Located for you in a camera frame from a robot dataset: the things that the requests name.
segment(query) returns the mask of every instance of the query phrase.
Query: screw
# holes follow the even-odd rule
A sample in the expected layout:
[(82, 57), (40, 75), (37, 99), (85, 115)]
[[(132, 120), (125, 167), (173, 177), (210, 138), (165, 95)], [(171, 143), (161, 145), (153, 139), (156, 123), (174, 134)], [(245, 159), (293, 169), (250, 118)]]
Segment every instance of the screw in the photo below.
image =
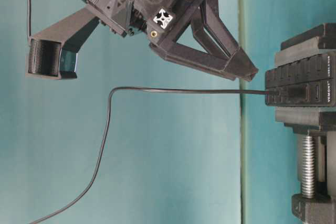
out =
[(152, 36), (152, 38), (156, 38), (158, 36), (158, 32), (157, 31), (152, 31), (151, 36)]
[(302, 140), (302, 196), (307, 199), (315, 197), (315, 142), (312, 136)]

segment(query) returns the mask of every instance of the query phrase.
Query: black plastic bracket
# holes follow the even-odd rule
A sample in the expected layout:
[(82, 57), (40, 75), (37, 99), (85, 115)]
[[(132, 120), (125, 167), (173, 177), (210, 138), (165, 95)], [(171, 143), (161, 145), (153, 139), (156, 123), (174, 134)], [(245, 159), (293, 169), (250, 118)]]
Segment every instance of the black plastic bracket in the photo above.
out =
[[(177, 43), (189, 25), (207, 53)], [(231, 80), (251, 81), (258, 72), (221, 21), (218, 0), (195, 0), (168, 35), (150, 47), (164, 60)]]

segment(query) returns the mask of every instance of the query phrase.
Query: wire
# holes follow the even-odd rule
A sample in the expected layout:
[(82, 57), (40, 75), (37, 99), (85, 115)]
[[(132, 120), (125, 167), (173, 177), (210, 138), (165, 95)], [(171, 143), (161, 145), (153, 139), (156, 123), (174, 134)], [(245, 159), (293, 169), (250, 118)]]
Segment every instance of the wire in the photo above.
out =
[(31, 11), (32, 11), (32, 0), (27, 0), (27, 39), (29, 40), (32, 35), (32, 21), (31, 21)]
[(98, 155), (98, 160), (96, 163), (96, 167), (93, 172), (92, 179), (89, 183), (89, 185), (85, 188), (85, 190), (72, 202), (64, 206), (63, 208), (43, 217), (38, 220), (35, 220), (31, 222), (30, 224), (38, 224), (41, 223), (42, 221), (45, 221), (51, 217), (54, 217), (61, 212), (67, 210), (71, 206), (73, 206), (75, 203), (77, 203), (91, 188), (93, 183), (96, 180), (98, 170), (100, 167), (100, 162), (103, 156), (103, 151), (106, 143), (106, 138), (109, 132), (109, 127), (110, 127), (110, 122), (111, 122), (111, 109), (112, 109), (112, 97), (113, 95), (120, 90), (133, 90), (133, 91), (141, 91), (141, 92), (149, 92), (149, 93), (174, 93), (174, 94), (259, 94), (259, 95), (275, 95), (278, 94), (277, 92), (274, 91), (258, 91), (258, 90), (190, 90), (190, 89), (153, 89), (153, 88), (143, 88), (143, 87), (118, 87), (113, 89), (108, 98), (108, 106), (107, 106), (107, 119), (106, 119), (106, 126), (103, 134), (103, 139), (101, 142), (100, 146), (100, 151)]

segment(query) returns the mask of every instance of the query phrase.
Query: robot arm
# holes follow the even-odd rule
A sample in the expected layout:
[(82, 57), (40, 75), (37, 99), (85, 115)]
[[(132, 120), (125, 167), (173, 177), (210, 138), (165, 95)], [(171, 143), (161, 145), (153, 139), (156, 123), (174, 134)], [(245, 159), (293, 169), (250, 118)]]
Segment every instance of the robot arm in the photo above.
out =
[[(145, 33), (164, 60), (235, 80), (258, 69), (223, 24), (218, 0), (83, 0), (87, 6), (30, 38), (28, 74), (76, 78), (77, 52), (100, 21), (122, 37)], [(191, 26), (206, 52), (177, 43)]]

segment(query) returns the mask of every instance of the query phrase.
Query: teal backdrop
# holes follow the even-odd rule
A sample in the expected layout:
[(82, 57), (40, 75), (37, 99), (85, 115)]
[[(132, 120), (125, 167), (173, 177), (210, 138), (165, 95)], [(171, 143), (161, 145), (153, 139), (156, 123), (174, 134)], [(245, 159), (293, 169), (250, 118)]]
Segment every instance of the teal backdrop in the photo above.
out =
[[(33, 0), (33, 33), (83, 6)], [(3, 224), (49, 214), (86, 187), (112, 88), (239, 87), (163, 61), (143, 35), (122, 39), (103, 26), (80, 51), (78, 80), (26, 78), (26, 0), (1, 0), (0, 10)], [(220, 0), (220, 11), (238, 38), (238, 0)], [(190, 31), (182, 42), (195, 46)], [(45, 223), (240, 223), (239, 105), (238, 95), (118, 93), (96, 183)]]
[[(249, 89), (264, 89), (265, 71), (275, 65), (280, 43), (327, 22), (336, 22), (336, 0), (240, 0), (243, 46), (260, 69)], [(291, 214), (300, 192), (297, 146), (292, 129), (275, 122), (262, 97), (244, 97), (245, 224), (302, 223)]]

